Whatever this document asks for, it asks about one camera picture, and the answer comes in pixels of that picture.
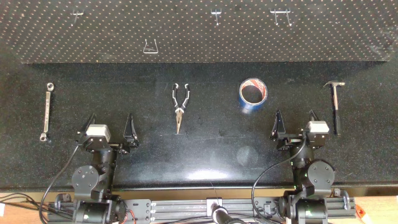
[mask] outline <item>hammer handle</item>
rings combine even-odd
[[[341,136],[341,123],[338,110],[335,110],[335,134],[337,135],[337,137]]]

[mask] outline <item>pegboard hook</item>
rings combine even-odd
[[[292,26],[292,24],[290,23],[290,19],[289,19],[289,13],[291,12],[290,9],[285,9],[284,11],[276,11],[275,9],[269,9],[269,12],[272,13],[273,15],[275,15],[275,25],[278,25],[278,20],[277,20],[277,13],[283,13],[286,14],[287,17],[287,23],[289,23],[289,26]]]
[[[154,49],[148,49],[148,48],[147,48],[147,45],[148,45],[147,39],[145,39],[145,47],[144,47],[144,50],[142,50],[142,52],[143,52],[144,54],[157,54],[157,53],[159,53],[159,50],[158,50],[157,44],[156,44],[156,39],[154,39],[154,40],[155,40],[156,50],[154,50]]]
[[[218,25],[218,15],[221,14],[221,9],[220,9],[219,12],[217,11],[217,9],[214,12],[213,11],[210,11],[210,12],[211,12],[211,15],[215,15],[216,16],[216,23]]]
[[[85,13],[84,10],[83,10],[83,12],[80,12],[80,11],[78,11],[78,10],[76,10],[76,12],[75,12],[75,10],[73,10],[72,15],[75,16],[75,22],[72,24],[72,26],[73,26],[74,24],[76,24],[77,17],[78,17],[78,16],[82,16],[84,13]]]

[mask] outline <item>blue tape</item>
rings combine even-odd
[[[260,90],[262,95],[262,100],[258,103],[250,103],[248,102],[242,95],[242,90],[247,86],[254,86],[258,90]],[[268,89],[266,84],[258,78],[248,78],[247,80],[243,81],[241,86],[239,87],[239,101],[243,108],[248,110],[258,110],[264,102],[267,100],[268,96]]]

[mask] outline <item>pliers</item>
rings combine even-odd
[[[177,120],[177,134],[180,132],[180,127],[181,127],[181,120],[182,120],[182,115],[184,114],[184,110],[187,108],[188,100],[189,100],[189,86],[188,84],[185,84],[185,100],[182,103],[181,107],[179,107],[177,103],[177,89],[179,85],[176,83],[173,85],[173,104],[175,107],[175,113],[177,114],[175,119]]]

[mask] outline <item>pegboard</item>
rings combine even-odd
[[[0,0],[0,42],[22,63],[389,60],[396,21],[395,0]]]

